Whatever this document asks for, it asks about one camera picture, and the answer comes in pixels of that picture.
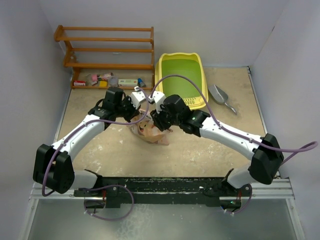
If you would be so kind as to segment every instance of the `plastic bag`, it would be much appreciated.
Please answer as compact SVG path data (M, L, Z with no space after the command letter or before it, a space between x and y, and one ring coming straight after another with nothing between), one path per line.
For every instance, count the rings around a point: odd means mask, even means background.
M139 115L135 116L131 121L140 119L145 112L145 110L140 109ZM128 128L141 139L149 143L161 145L169 145L166 134L173 132L171 129L160 131L154 125L154 121L149 112L142 121L133 125L128 125Z

